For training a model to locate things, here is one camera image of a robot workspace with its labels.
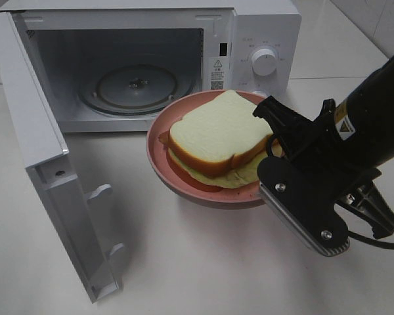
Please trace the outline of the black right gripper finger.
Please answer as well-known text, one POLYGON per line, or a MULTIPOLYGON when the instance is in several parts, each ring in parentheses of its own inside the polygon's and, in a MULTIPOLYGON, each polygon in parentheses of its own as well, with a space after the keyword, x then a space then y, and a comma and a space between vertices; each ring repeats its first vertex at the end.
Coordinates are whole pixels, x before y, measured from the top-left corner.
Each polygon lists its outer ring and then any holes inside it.
POLYGON ((366 221, 375 239, 386 238, 394 233, 394 212, 373 182, 350 190, 339 199, 339 205, 366 221))
POLYGON ((280 103, 273 96, 261 101, 253 116, 264 119, 273 131, 285 154, 296 154, 305 142, 312 121, 280 103))

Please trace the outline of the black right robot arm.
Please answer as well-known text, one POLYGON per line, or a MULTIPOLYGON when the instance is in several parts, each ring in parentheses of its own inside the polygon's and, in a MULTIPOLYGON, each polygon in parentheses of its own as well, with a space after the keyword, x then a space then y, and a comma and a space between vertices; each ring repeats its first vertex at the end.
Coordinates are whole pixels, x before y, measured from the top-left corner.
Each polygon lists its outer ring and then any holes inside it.
POLYGON ((394 233, 394 212, 373 183, 378 167, 394 158, 394 56, 342 102, 325 100, 314 120, 273 97, 253 114, 284 151, 259 164, 260 182, 297 232, 325 247, 343 243, 349 230, 339 205, 366 221, 376 239, 394 233))

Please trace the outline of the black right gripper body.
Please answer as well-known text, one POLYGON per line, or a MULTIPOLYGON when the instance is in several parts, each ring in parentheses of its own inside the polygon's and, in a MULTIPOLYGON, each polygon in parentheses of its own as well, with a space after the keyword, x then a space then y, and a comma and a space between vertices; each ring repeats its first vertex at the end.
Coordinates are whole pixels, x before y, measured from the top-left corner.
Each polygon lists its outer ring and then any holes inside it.
POLYGON ((286 154, 286 159, 301 172, 318 190, 321 197, 338 200, 350 190, 372 182, 381 175, 375 165, 357 164, 352 159, 361 146, 345 148, 347 144, 338 129, 345 124, 335 122, 338 106, 334 99, 326 99, 302 148, 296 154, 286 154))

